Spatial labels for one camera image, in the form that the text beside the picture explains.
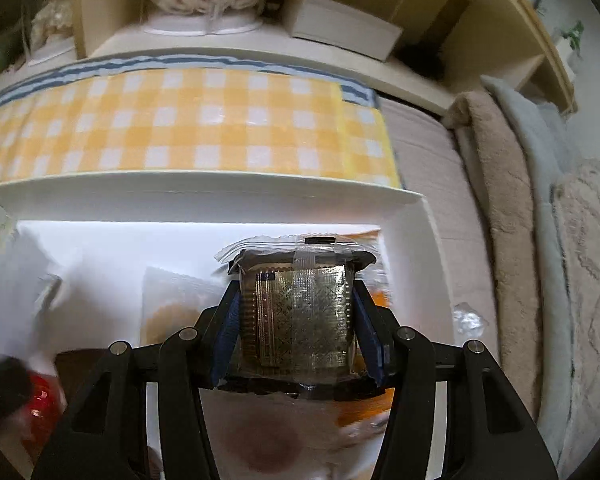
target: snack package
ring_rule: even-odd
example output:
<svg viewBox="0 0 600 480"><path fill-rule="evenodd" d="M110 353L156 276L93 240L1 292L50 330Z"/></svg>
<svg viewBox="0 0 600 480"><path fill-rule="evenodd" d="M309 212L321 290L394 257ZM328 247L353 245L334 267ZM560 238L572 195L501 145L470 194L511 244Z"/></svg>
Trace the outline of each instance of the snack package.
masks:
<svg viewBox="0 0 600 480"><path fill-rule="evenodd" d="M240 275L241 375L330 384L353 373L352 286L372 252L340 235L255 237L216 260Z"/></svg>
<svg viewBox="0 0 600 480"><path fill-rule="evenodd" d="M142 282L141 345L163 343L200 313L220 303L225 287L192 276L148 267Z"/></svg>

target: beige towel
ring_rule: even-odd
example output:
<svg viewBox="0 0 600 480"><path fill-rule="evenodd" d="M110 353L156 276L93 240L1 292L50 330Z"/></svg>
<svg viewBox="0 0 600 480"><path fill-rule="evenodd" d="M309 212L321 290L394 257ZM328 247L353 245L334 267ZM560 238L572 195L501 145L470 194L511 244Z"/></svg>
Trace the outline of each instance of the beige towel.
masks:
<svg viewBox="0 0 600 480"><path fill-rule="evenodd" d="M534 202L525 156L486 92L458 96L444 124L458 134L462 158L489 221L502 369L536 420L542 380L542 318Z"/></svg>

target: plastic wrapper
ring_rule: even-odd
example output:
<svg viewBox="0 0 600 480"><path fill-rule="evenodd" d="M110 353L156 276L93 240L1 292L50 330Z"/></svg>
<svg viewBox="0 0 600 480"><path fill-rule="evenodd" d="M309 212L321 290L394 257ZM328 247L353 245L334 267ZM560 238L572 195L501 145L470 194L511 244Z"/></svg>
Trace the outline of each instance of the plastic wrapper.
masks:
<svg viewBox="0 0 600 480"><path fill-rule="evenodd" d="M142 282L140 343L162 343L181 328L194 326L203 310L220 303L224 291L222 285L147 268Z"/></svg>
<svg viewBox="0 0 600 480"><path fill-rule="evenodd" d="M454 318L454 339L458 346L471 339L478 339L488 327L489 322L468 303L459 303L452 309Z"/></svg>
<svg viewBox="0 0 600 480"><path fill-rule="evenodd" d="M351 400L336 404L339 413L336 421L340 430L339 446L349 447L384 433L394 400L391 388L379 397Z"/></svg>
<svg viewBox="0 0 600 480"><path fill-rule="evenodd" d="M356 278L365 282L365 286L377 306L391 308L391 286L380 251L380 229L347 236L363 244L375 254L376 262L360 270Z"/></svg>
<svg viewBox="0 0 600 480"><path fill-rule="evenodd" d="M353 372L355 273L375 261L339 235L242 240L216 255L240 274L240 375L328 384Z"/></svg>
<svg viewBox="0 0 600 480"><path fill-rule="evenodd" d="M388 412L378 410L374 399L344 402L374 412L352 423L342 402L219 390L201 390L200 397L223 480L350 478L341 472L364 454L356 446L381 438L388 422Z"/></svg>

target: white shelf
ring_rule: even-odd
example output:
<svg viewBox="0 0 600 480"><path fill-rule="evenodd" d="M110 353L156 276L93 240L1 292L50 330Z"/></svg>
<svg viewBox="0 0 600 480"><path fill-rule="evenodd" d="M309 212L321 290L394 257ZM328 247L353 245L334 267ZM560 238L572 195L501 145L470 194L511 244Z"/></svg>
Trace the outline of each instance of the white shelf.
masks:
<svg viewBox="0 0 600 480"><path fill-rule="evenodd" d="M441 84L423 78L395 59L380 62L314 41L291 38L280 26L223 36L158 36L137 25L123 28L98 47L91 57L174 51L221 54L266 62L284 62L359 79L369 86L436 114L444 114L454 95Z"/></svg>

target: yellow gingham cloth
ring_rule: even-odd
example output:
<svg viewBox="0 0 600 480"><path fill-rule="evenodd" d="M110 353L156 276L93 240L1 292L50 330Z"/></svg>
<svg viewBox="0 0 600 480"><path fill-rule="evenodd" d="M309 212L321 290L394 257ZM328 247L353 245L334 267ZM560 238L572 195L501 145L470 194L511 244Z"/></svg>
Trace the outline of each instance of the yellow gingham cloth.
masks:
<svg viewBox="0 0 600 480"><path fill-rule="evenodd" d="M334 82L140 70L0 107L0 183L115 170L256 171L400 186L382 115L344 102Z"/></svg>

